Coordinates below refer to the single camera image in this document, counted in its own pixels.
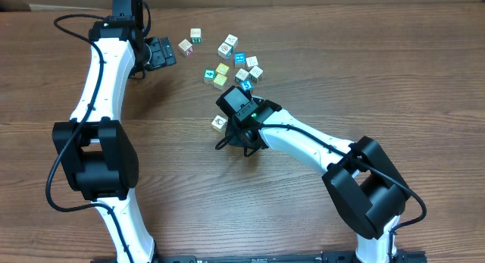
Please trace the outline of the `blue number five block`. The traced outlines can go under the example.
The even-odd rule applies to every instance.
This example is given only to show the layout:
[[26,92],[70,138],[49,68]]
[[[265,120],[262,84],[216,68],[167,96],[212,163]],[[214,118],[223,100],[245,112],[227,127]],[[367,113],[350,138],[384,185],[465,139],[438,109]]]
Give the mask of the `blue number five block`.
[[244,80],[239,84],[239,86],[246,92],[251,92],[254,88],[251,80]]

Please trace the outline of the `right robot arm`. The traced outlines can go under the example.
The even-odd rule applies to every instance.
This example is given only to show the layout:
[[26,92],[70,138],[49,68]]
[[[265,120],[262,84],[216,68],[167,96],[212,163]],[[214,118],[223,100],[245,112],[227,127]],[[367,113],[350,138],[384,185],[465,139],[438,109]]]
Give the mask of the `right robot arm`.
[[284,152],[317,171],[339,216],[358,236],[359,262],[394,262],[396,231],[412,191],[382,147],[364,136],[339,139],[295,119],[269,100],[219,99],[228,117],[225,137],[216,145]]

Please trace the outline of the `white cream block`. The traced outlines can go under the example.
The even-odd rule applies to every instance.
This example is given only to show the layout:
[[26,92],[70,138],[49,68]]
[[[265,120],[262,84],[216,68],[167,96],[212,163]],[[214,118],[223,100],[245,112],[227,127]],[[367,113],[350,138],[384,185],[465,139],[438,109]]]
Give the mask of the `white cream block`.
[[219,132],[222,132],[223,130],[225,130],[226,125],[227,125],[227,119],[224,117],[221,117],[220,115],[216,115],[213,121],[211,122],[211,126]]

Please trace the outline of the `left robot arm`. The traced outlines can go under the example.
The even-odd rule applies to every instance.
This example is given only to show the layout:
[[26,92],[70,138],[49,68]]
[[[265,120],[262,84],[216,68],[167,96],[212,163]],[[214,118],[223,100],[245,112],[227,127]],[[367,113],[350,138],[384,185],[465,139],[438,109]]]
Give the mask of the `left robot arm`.
[[[134,16],[95,17],[84,39],[91,46],[91,63],[83,94],[69,121],[52,129],[58,156],[45,186],[47,202],[60,212],[96,209],[115,246],[115,262],[158,261],[156,242],[136,201],[139,160],[120,122],[127,81],[176,63],[170,40],[149,37],[150,26]],[[66,208],[54,202],[58,168],[85,205]]]

